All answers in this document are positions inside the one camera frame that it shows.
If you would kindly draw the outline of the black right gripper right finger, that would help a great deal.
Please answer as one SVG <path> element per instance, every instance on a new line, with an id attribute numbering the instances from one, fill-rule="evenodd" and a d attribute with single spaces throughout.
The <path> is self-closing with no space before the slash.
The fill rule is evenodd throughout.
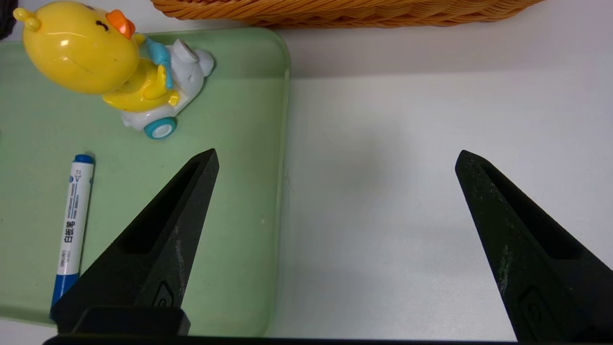
<path id="1" fill-rule="evenodd" d="M 610 342 L 611 269 L 483 157 L 455 173 L 520 342 Z"/>

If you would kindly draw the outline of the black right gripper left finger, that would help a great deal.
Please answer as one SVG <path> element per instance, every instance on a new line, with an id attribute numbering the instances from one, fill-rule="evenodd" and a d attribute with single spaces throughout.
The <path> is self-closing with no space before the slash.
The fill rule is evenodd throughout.
<path id="1" fill-rule="evenodd" d="M 218 171 L 215 149 L 182 166 L 52 307 L 59 334 L 188 333 L 181 305 Z"/>

